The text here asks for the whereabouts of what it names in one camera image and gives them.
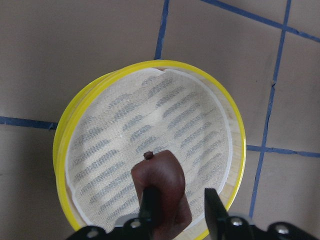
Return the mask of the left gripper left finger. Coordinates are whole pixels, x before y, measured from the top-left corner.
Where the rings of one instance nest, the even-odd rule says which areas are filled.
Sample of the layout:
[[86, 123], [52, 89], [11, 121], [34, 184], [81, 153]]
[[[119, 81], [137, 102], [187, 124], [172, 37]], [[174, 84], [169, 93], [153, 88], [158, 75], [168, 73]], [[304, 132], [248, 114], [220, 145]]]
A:
[[88, 225], [82, 227], [69, 240], [153, 240], [154, 229], [159, 225], [160, 192], [155, 187], [143, 191], [139, 213], [127, 214], [116, 220], [113, 230]]

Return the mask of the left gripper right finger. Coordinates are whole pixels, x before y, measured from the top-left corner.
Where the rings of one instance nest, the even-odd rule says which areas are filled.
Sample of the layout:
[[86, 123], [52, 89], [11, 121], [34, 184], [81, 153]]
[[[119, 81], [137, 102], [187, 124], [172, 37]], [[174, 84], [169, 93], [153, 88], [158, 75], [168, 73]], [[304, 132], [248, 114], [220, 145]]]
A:
[[315, 240], [301, 228], [283, 221], [258, 228], [249, 217], [229, 214], [214, 188], [204, 189], [204, 213], [213, 240]]

